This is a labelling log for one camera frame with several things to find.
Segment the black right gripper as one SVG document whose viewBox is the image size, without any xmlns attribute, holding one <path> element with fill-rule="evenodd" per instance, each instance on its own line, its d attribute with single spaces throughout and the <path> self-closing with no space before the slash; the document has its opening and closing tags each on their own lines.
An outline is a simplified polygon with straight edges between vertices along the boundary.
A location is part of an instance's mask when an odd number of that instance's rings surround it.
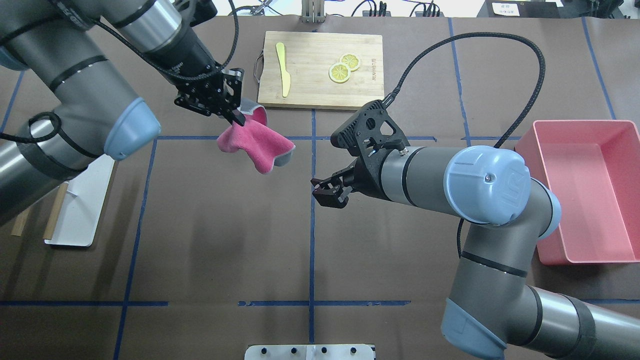
<svg viewBox="0 0 640 360">
<path fill-rule="evenodd" d="M 321 207 L 345 208 L 349 201 L 351 188 L 370 198 L 386 199 L 382 187 L 382 166 L 390 150 L 378 150 L 373 155 L 359 156 L 353 168 L 343 168 L 328 178 L 311 178 L 315 187 L 313 198 Z"/>
</svg>

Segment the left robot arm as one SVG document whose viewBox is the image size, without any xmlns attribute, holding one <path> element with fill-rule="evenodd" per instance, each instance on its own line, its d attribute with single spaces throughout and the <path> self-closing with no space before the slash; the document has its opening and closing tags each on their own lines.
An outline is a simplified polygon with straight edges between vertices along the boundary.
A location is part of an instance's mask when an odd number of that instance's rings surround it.
<svg viewBox="0 0 640 360">
<path fill-rule="evenodd" d="M 194 27 L 217 15 L 210 0 L 3 0 L 1 64 L 31 69 L 59 105 L 1 134 L 1 223 L 16 218 L 102 155 L 121 161 L 162 126 L 89 37 L 99 27 L 177 89 L 174 103 L 244 126 L 243 69 L 218 63 Z"/>
</svg>

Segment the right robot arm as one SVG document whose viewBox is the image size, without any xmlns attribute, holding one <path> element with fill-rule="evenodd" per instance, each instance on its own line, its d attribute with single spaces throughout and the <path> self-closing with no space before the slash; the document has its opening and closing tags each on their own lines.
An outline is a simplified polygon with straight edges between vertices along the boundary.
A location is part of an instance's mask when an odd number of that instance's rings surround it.
<svg viewBox="0 0 640 360">
<path fill-rule="evenodd" d="M 476 358 L 508 345 L 554 360 L 637 360 L 639 321 L 526 283 L 537 243 L 560 223 L 553 192 L 509 149 L 408 146 L 366 152 L 330 178 L 313 178 L 323 207 L 350 192 L 450 214 L 470 223 L 441 332 Z"/>
</svg>

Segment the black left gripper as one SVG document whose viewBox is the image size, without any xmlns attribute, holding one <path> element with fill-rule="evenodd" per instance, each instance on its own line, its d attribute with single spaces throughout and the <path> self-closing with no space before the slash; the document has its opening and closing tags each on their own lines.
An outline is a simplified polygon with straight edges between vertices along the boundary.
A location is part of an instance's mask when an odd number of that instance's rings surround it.
<svg viewBox="0 0 640 360">
<path fill-rule="evenodd" d="M 174 104 L 202 116 L 218 116 L 230 125 L 244 126 L 242 113 L 242 85 L 245 71 L 242 68 L 224 69 L 208 78 L 176 85 Z"/>
</svg>

